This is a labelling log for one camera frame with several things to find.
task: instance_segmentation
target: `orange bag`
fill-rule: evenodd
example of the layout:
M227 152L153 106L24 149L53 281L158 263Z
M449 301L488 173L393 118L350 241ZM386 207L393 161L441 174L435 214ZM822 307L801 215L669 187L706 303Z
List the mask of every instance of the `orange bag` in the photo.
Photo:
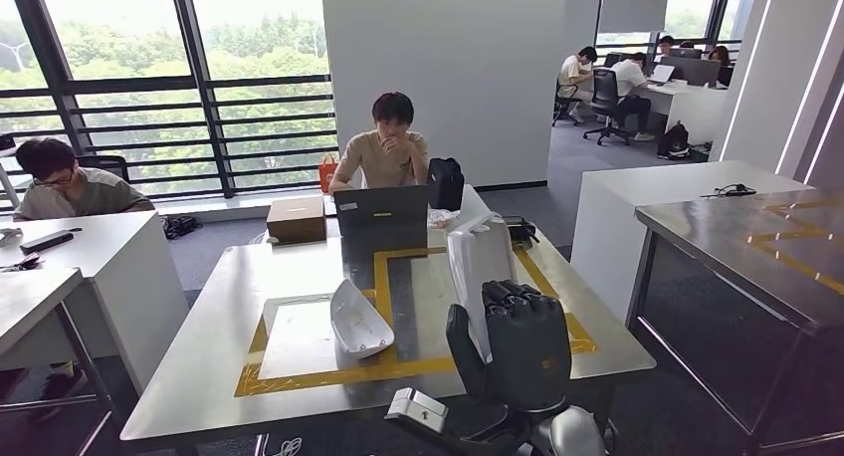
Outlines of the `orange bag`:
M322 193L328 194L328 186L336 171L337 161L334 159L334 154L324 155L322 162L319 163L319 188L322 189Z

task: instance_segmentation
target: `white shirt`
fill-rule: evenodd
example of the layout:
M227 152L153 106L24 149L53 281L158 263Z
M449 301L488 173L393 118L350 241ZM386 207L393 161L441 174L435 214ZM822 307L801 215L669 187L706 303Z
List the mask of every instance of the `white shirt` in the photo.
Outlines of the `white shirt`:
M577 55L569 56L562 62L562 68L559 70L559 83L561 85L570 84L572 78L580 76L581 69L582 66L580 60L577 59Z
M611 69L615 72L619 98L624 98L633 91L633 88L642 86L648 82L642 73L642 69L632 60L618 62Z

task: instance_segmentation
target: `hand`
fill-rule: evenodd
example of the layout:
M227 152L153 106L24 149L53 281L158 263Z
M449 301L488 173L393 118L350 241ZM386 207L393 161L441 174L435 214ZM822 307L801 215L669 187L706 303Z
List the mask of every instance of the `hand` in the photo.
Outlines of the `hand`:
M381 142L381 147L384 149L385 154L401 152L410 145L410 141L406 137L390 137Z

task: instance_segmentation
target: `person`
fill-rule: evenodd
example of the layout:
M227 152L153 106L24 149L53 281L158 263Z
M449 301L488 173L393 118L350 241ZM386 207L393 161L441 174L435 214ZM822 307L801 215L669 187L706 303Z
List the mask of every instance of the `person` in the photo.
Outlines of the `person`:
M710 51L709 59L712 61L720 61L723 68L729 68L733 65L730 62L730 51L726 46L718 45Z
M657 44L657 48L659 48L660 55L668 56L668 53L671 52L671 48L674 46L676 42L674 41L674 37L671 35L665 35L660 38L659 43Z
M574 103L574 106L568 112L568 115L576 122L583 123L583 116L578 109L579 105L588 106L592 101L592 92L583 89L581 85L592 78L591 64L596 61L598 61L598 52L591 46L587 46L576 55L566 58L559 71L557 78L559 83L558 95L561 98L580 100L579 103Z
M363 187L398 187L424 184L428 178L428 143L413 123L413 103L401 93L384 93L372 105L375 130L353 137L337 166L328 192L353 188L349 181L357 168Z
M621 101L618 104L619 115L622 122L626 117L635 114L638 117L638 131L633 140L646 141L654 140L652 134L647 133L648 116L651 113L651 101L641 96L631 95L635 88L647 88L648 80L642 73L645 66L645 54L634 53L630 58L616 63L611 69L615 72L615 81L618 85L618 97Z
M74 150L58 139L27 140L18 147L16 157L24 172L33 176L33 182L12 215L14 221L155 210L149 199L120 177L105 170L80 167ZM47 376L41 399L68 397L88 381L85 373L72 362L51 367L53 373ZM0 398L25 374L21 369L3 371ZM29 419L44 421L59 409L34 410Z
M74 150L58 139L27 140L16 157L33 182L15 209L15 221L155 210L146 196L120 177L80 167Z

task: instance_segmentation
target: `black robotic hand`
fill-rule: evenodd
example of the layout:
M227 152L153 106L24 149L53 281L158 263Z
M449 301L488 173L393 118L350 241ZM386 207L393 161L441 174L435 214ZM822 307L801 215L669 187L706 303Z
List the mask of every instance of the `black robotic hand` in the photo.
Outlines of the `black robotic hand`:
M492 361L484 363L469 336L466 309L452 305L446 336L467 392L521 411L564 399L571 373L568 329L559 300L509 280L487 282L482 296Z

